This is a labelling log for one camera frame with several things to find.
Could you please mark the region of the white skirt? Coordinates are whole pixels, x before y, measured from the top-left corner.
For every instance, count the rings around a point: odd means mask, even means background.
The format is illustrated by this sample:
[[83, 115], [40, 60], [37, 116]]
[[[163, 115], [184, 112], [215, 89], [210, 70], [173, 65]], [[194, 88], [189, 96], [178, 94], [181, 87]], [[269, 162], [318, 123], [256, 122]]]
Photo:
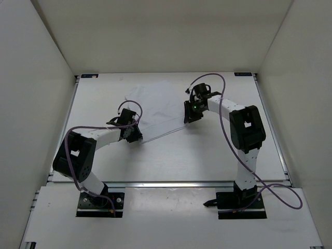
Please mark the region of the white skirt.
[[148, 143], [186, 127], [184, 103], [167, 81], [138, 85], [125, 96], [125, 99], [129, 100], [130, 110], [137, 113], [143, 110], [139, 121], [139, 129], [143, 136], [141, 143]]

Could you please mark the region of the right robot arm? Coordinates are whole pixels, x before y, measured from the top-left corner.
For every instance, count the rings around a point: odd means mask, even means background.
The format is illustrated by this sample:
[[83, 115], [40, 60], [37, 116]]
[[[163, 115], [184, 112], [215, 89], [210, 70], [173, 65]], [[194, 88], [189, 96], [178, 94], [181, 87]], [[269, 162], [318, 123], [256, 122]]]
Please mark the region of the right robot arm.
[[261, 116], [255, 105], [243, 106], [222, 98], [219, 92], [212, 92], [210, 85], [198, 84], [188, 88], [189, 100], [184, 102], [184, 123], [191, 123], [203, 118], [204, 111], [219, 114], [220, 118], [229, 121], [231, 148], [236, 148], [238, 170], [233, 184], [233, 203], [244, 208], [256, 195], [255, 180], [257, 156], [266, 133]]

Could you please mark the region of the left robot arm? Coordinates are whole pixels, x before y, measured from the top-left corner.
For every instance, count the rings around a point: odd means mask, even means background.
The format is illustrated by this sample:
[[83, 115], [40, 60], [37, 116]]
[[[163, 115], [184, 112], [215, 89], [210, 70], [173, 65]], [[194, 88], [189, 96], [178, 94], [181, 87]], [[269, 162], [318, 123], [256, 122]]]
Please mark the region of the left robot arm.
[[104, 206], [108, 202], [108, 190], [92, 173], [95, 152], [122, 140], [128, 143], [141, 140], [143, 135], [135, 116], [136, 112], [124, 108], [103, 129], [89, 128], [83, 134], [70, 131], [53, 160], [53, 170], [75, 181], [81, 191], [90, 194], [96, 206]]

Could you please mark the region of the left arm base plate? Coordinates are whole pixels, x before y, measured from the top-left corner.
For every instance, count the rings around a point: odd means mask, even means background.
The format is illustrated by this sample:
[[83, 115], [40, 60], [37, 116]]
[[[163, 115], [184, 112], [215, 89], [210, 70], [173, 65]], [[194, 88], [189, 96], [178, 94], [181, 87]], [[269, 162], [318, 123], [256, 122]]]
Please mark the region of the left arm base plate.
[[81, 192], [78, 199], [76, 217], [122, 218], [125, 192], [119, 192], [118, 190], [114, 192], [109, 188], [108, 197], [112, 200], [115, 211], [108, 200], [94, 198], [86, 192]]

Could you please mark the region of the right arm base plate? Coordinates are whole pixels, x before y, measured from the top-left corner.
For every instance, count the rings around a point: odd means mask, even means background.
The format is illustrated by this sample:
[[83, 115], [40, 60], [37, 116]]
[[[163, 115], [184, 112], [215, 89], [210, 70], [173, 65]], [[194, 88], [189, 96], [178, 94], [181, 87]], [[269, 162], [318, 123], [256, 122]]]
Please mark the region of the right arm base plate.
[[216, 192], [216, 198], [203, 205], [217, 207], [219, 220], [266, 219], [264, 201], [257, 186], [240, 190], [234, 186], [233, 192]]

